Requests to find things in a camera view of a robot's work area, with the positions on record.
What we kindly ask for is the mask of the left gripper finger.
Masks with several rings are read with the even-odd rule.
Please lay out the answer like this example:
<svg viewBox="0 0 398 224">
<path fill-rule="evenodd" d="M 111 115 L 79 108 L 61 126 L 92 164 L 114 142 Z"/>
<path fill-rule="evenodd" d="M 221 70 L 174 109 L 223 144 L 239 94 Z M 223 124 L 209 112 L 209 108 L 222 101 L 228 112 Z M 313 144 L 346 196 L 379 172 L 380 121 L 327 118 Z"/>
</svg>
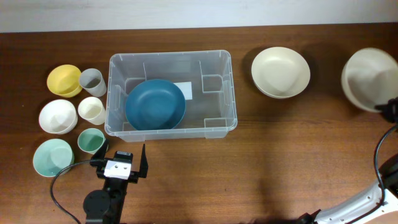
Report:
<svg viewBox="0 0 398 224">
<path fill-rule="evenodd" d="M 148 173 L 149 165 L 146 157 L 146 145 L 142 146 L 141 161 L 139 167 L 139 178 L 146 178 Z"/>
<path fill-rule="evenodd" d="M 105 154 L 108 150 L 109 140 L 105 139 L 104 143 L 100 148 L 93 154 L 90 160 L 90 166 L 103 166 L 105 160 Z"/>
</svg>

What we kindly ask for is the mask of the dark blue bowl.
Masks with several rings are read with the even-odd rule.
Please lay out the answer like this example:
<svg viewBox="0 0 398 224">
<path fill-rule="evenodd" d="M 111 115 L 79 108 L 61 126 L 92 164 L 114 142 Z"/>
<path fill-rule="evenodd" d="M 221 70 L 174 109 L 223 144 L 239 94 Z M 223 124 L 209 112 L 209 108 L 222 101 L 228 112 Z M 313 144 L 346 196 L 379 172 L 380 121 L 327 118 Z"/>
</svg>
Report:
<svg viewBox="0 0 398 224">
<path fill-rule="evenodd" d="M 173 129 L 180 124 L 186 112 L 182 90 L 168 80 L 147 80 L 128 95 L 125 115 L 138 131 Z"/>
</svg>

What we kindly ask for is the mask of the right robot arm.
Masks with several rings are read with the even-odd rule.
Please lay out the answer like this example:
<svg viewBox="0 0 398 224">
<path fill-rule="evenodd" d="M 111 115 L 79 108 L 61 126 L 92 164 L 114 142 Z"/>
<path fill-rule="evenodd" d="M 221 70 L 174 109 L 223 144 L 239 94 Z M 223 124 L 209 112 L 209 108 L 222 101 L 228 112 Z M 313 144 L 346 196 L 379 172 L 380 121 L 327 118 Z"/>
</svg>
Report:
<svg viewBox="0 0 398 224">
<path fill-rule="evenodd" d="M 388 135 L 397 131 L 397 98 L 384 105 L 376 105 L 382 117 L 394 123 L 376 145 L 373 163 L 377 180 L 366 190 L 349 200 L 328 210 L 317 210 L 313 214 L 305 213 L 295 223 L 366 223 L 387 213 L 397 211 L 397 155 L 392 156 L 383 165 L 378 164 L 379 150 Z"/>
</svg>

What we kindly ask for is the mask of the cream bowl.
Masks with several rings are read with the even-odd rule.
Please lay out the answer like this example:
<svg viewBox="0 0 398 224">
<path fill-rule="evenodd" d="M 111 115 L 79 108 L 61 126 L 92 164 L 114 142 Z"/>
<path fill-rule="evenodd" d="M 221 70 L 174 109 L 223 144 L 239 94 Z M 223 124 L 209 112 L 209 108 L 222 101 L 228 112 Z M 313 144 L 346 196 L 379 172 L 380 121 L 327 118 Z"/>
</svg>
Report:
<svg viewBox="0 0 398 224">
<path fill-rule="evenodd" d="M 300 94 L 311 77 L 307 61 L 286 47 L 271 47 L 258 53 L 252 61 L 251 75 L 259 91 L 276 99 Z"/>
<path fill-rule="evenodd" d="M 346 62 L 341 86 L 356 107 L 379 113 L 377 105 L 397 98 L 397 61 L 381 49 L 361 49 Z"/>
</svg>

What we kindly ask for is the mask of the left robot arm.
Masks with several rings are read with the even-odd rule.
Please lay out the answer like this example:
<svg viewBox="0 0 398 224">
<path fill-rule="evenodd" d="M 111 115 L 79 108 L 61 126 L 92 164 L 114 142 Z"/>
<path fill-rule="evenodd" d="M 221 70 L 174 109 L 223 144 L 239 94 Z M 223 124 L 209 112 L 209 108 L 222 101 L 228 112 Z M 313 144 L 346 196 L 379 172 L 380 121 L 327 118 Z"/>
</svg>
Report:
<svg viewBox="0 0 398 224">
<path fill-rule="evenodd" d="M 133 154 L 117 151 L 114 157 L 106 158 L 109 141 L 105 140 L 90 160 L 90 166 L 96 169 L 96 175 L 104 179 L 103 188 L 90 192 L 84 199 L 83 209 L 86 223 L 119 223 L 127 195 L 128 184 L 138 183 L 147 177 L 148 162 L 146 147 L 142 147 L 138 171 L 132 171 Z"/>
</svg>

